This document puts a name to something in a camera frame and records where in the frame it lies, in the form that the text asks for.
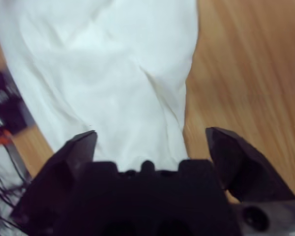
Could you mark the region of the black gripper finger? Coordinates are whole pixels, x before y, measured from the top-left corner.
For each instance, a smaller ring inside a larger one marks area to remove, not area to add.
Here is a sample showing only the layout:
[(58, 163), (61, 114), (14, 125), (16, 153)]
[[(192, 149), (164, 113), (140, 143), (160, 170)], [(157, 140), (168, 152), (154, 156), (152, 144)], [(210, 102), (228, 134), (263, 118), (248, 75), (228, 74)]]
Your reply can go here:
[(206, 128), (209, 153), (222, 186), (240, 202), (295, 199), (266, 157), (237, 133)]
[(96, 142), (93, 130), (76, 135), (49, 158), (10, 215), (23, 233), (52, 235), (80, 170), (93, 161)]

